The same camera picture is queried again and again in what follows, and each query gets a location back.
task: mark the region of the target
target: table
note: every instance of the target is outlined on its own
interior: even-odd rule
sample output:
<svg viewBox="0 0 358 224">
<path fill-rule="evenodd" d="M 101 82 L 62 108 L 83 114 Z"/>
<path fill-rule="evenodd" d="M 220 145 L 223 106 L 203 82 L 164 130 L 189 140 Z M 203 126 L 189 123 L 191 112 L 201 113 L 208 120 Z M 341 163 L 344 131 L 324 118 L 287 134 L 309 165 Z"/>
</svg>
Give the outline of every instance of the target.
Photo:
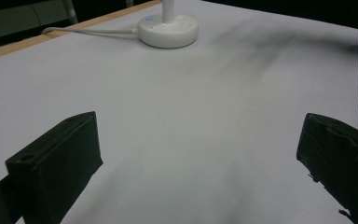
<svg viewBox="0 0 358 224">
<path fill-rule="evenodd" d="M 124 16 L 124 15 L 130 14 L 130 13 L 142 10 L 142 9 L 144 9 L 146 7 L 154 6 L 154 5 L 159 4 L 159 3 L 161 3 L 160 0 L 149 1 L 149 2 L 146 2 L 146 3 L 140 4 L 140 5 L 137 5 L 137 6 L 134 6 L 134 7 L 129 7 L 129 8 L 117 11 L 117 12 L 113 12 L 113 13 L 110 13 L 110 14 L 107 14 L 107 15 L 104 15 L 104 16 L 89 20 L 89 21 L 83 21 L 81 23 L 72 25 L 70 27 L 72 27 L 72 28 L 87 28 L 87 27 L 90 27 L 92 25 L 95 25 L 95 24 L 98 24 L 98 23 L 101 23 L 101 22 L 104 22 L 104 21 L 110 21 L 110 20 L 113 20 L 115 18 L 118 18 L 118 17 Z M 14 51 L 19 50 L 19 49 L 25 49 L 25 48 L 31 47 L 33 45 L 40 44 L 40 43 L 42 43 L 44 41 L 48 41 L 50 39 L 53 39 L 53 38 L 56 38 L 56 37 L 59 37 L 59 36 L 62 36 L 62 35 L 67 35 L 67 34 L 68 34 L 67 32 L 50 32 L 48 35 L 38 35 L 38 36 L 35 36 L 35 37 L 32 37 L 32 38 L 22 40 L 20 42 L 8 44 L 6 46 L 0 47 L 0 56 L 8 54 L 8 53 L 11 53 L 11 52 L 14 52 Z"/>
<path fill-rule="evenodd" d="M 69 34 L 0 56 L 0 178 L 15 152 L 92 110 L 104 165 L 62 223 L 350 223 L 296 147 L 309 112 L 357 127 L 358 30 L 175 4 L 200 23 L 183 49 Z"/>
</svg>

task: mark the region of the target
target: wooden edge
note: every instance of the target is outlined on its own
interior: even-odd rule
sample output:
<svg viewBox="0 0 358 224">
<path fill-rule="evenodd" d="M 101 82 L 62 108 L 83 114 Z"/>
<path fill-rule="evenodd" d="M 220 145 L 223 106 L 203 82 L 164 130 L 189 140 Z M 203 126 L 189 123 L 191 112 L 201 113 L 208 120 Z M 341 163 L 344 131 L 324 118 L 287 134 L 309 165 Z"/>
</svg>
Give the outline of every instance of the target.
<svg viewBox="0 0 358 224">
<path fill-rule="evenodd" d="M 116 19 L 116 18 L 125 16 L 125 15 L 128 15 L 130 13 L 142 10 L 147 7 L 152 7 L 159 3 L 161 3 L 161 0 L 153 0 L 153 1 L 143 3 L 143 4 L 135 6 L 135 7 L 128 7 L 128 8 L 122 9 L 120 11 L 113 12 L 113 13 L 110 13 L 110 14 L 107 14 L 107 15 L 89 20 L 89 21 L 83 21 L 81 23 L 74 24 L 69 27 L 86 28 L 86 27 L 96 25 L 96 24 L 104 22 L 104 21 L 110 21 L 112 19 Z M 56 38 L 56 37 L 59 37 L 62 35 L 67 35 L 67 34 L 68 34 L 68 32 L 50 32 L 46 35 L 38 35 L 38 36 L 34 36 L 34 37 L 31 37 L 28 39 L 24 39 L 24 40 L 16 42 L 16 43 L 8 44 L 8 45 L 0 47 L 0 56 L 9 54 L 11 52 L 14 52 L 14 51 L 17 51 L 20 49 L 25 49 L 25 48 L 31 47 L 33 45 L 48 41 L 50 39 L 53 39 L 53 38 Z"/>
</svg>

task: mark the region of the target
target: white cable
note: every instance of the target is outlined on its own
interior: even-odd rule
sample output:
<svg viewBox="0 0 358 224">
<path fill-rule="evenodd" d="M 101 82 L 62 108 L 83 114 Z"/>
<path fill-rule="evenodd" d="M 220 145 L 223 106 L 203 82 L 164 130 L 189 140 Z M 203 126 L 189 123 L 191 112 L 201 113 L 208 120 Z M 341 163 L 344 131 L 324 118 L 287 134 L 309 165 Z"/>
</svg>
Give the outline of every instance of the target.
<svg viewBox="0 0 358 224">
<path fill-rule="evenodd" d="M 137 33 L 136 29 L 130 30 L 93 30 L 93 29 L 74 29 L 74 28 L 59 28 L 59 27 L 49 27 L 42 31 L 42 35 L 45 35 L 51 31 L 66 31 L 82 34 L 107 34 L 107 35 L 133 35 Z"/>
</svg>

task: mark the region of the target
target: white round base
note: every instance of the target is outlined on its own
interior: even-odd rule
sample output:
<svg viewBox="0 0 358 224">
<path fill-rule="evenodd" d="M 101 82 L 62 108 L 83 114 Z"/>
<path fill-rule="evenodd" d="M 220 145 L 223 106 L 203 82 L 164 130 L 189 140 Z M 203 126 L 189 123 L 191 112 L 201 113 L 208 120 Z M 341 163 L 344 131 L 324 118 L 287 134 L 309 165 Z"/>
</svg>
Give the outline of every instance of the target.
<svg viewBox="0 0 358 224">
<path fill-rule="evenodd" d="M 188 16 L 176 16 L 174 22 L 162 22 L 153 15 L 138 22 L 138 36 L 147 45 L 161 49 L 177 49 L 192 44 L 199 35 L 199 24 Z"/>
</svg>

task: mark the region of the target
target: lamp base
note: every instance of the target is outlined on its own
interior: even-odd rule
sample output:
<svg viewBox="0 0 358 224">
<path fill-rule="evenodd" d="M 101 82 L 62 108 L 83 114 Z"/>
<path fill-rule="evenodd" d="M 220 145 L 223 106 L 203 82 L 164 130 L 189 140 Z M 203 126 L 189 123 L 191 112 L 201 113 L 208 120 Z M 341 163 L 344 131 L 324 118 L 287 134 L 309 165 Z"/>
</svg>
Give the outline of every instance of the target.
<svg viewBox="0 0 358 224">
<path fill-rule="evenodd" d="M 162 15 L 153 15 L 138 22 L 138 36 L 147 45 L 161 49 L 178 49 L 192 44 L 199 35 L 199 24 L 184 15 L 164 23 Z"/>
</svg>

